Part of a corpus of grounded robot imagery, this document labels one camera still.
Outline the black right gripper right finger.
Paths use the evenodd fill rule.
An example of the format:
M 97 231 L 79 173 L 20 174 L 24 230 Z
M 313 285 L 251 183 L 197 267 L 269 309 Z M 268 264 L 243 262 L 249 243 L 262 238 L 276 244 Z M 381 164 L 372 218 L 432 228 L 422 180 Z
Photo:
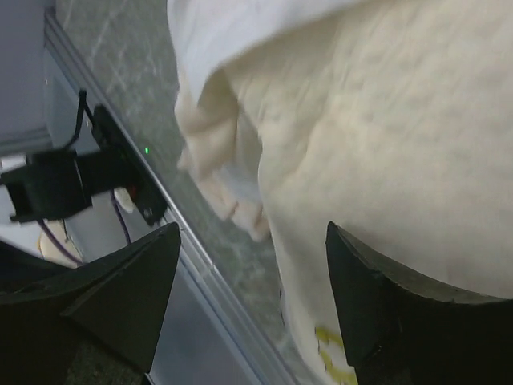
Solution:
M 511 383 L 511 300 L 429 278 L 334 223 L 325 247 L 345 356 L 360 384 Z

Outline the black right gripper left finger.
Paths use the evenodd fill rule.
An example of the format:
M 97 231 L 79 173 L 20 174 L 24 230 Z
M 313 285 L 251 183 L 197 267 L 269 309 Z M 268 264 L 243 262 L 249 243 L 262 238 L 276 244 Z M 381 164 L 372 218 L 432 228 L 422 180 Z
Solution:
M 70 269 L 2 243 L 2 383 L 142 383 L 180 246 L 171 223 Z

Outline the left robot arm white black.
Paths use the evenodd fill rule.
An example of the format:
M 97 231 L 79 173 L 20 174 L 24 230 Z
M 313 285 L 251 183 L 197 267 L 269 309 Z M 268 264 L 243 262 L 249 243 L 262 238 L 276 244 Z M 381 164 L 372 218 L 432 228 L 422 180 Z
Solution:
M 33 153 L 24 165 L 2 172 L 1 195 L 14 223 L 67 219 L 92 206 L 72 149 Z

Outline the white pillowcase with peach ruffles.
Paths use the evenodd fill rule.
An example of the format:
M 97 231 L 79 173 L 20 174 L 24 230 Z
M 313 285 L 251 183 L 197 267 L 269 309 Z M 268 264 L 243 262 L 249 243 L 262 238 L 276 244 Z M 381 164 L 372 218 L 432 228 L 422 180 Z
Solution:
M 175 115 L 187 172 L 222 220 L 254 241 L 269 235 L 257 187 L 260 144 L 224 67 L 260 43 L 345 6 L 344 1 L 170 1 L 179 90 Z

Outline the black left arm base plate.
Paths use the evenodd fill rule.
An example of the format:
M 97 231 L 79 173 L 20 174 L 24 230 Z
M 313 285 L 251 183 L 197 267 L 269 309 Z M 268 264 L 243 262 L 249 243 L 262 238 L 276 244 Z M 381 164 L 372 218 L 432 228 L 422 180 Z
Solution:
M 91 134 L 99 147 L 77 158 L 84 192 L 92 197 L 125 188 L 146 223 L 157 225 L 168 207 L 163 194 L 111 113 L 102 104 L 89 108 L 87 92 L 82 89 L 77 122 L 81 123 L 84 116 L 90 122 Z

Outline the cream pillow with yellow edge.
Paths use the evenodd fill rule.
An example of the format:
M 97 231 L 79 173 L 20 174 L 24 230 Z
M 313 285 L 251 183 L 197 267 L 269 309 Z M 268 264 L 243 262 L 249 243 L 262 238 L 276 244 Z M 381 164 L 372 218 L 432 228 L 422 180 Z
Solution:
M 348 367 L 330 222 L 425 275 L 511 296 L 511 2 L 344 12 L 224 71 L 261 139 L 287 325 L 322 383 Z

